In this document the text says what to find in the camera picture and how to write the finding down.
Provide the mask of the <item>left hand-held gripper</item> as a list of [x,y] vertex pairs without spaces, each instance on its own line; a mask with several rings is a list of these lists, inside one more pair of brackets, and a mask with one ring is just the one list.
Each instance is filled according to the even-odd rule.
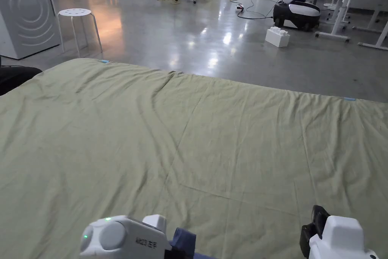
[[142,221],[125,215],[106,217],[88,225],[81,237],[81,259],[184,259],[166,236],[167,221],[149,215]]

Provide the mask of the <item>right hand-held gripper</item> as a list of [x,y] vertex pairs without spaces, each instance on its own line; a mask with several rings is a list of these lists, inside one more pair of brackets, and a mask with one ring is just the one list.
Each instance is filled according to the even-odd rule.
[[299,246],[306,259],[376,259],[365,246],[363,228],[358,220],[330,215],[314,205],[311,223],[301,227]]

